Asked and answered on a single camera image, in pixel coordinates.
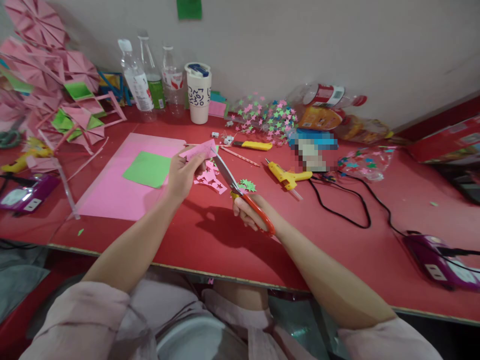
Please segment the person's right hand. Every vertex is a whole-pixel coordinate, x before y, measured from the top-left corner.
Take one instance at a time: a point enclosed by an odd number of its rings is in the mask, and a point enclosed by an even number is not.
[[[275,234],[277,236],[281,235],[288,225],[285,219],[260,195],[248,194],[248,196],[251,197],[258,207],[270,218],[275,227]],[[258,231],[258,227],[261,227],[264,231],[268,230],[267,225],[260,215],[258,215],[242,197],[237,197],[233,202],[233,214],[235,216],[240,215],[244,225],[251,227],[255,231]]]

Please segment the person's left hand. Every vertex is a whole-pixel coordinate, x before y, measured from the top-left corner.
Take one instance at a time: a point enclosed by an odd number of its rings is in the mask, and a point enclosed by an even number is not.
[[[189,146],[171,158],[170,171],[168,173],[167,193],[174,198],[183,201],[189,194],[194,176],[198,176],[206,169],[204,153],[198,153],[187,162],[180,154],[193,148]]]

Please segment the yellow glue gun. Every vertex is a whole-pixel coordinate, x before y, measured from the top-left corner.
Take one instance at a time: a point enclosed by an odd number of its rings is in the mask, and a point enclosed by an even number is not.
[[[275,175],[279,182],[285,185],[285,189],[288,191],[295,189],[297,186],[297,181],[308,180],[312,177],[313,173],[311,171],[304,172],[288,172],[283,170],[277,163],[265,159],[268,163],[268,168],[271,173]]]
[[[37,139],[36,137],[29,137],[26,143],[29,147],[28,151],[24,152],[14,162],[2,166],[0,169],[3,172],[17,174],[27,168],[27,158],[29,156],[36,158],[48,158],[54,154],[54,152],[47,145],[45,145],[43,141]]]

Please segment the red scissors handle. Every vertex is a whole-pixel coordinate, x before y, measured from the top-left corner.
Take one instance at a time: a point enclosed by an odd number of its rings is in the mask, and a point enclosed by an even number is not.
[[[270,220],[270,218],[267,216],[267,214],[257,205],[257,203],[255,201],[252,200],[252,198],[250,196],[248,196],[247,194],[243,194],[241,196],[241,198],[243,200],[245,200],[247,202],[248,205],[251,206],[251,208],[253,210],[255,210],[255,212],[260,215],[261,219],[263,220],[263,222],[266,224],[266,227],[268,229],[268,231],[265,231],[263,230],[260,226],[258,226],[258,228],[260,229],[260,231],[264,234],[267,234],[268,236],[272,237],[273,235],[275,235],[275,227],[274,227],[274,224],[272,223],[272,221]]]

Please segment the white wall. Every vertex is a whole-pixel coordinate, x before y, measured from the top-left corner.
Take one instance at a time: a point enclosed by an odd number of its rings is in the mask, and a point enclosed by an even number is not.
[[[230,100],[284,97],[302,82],[368,95],[355,111],[392,127],[480,90],[478,0],[203,0],[201,21],[175,0],[52,0],[72,38],[101,69],[119,70],[118,38],[150,34],[158,62],[168,40],[212,67]],[[13,33],[0,11],[0,38]]]

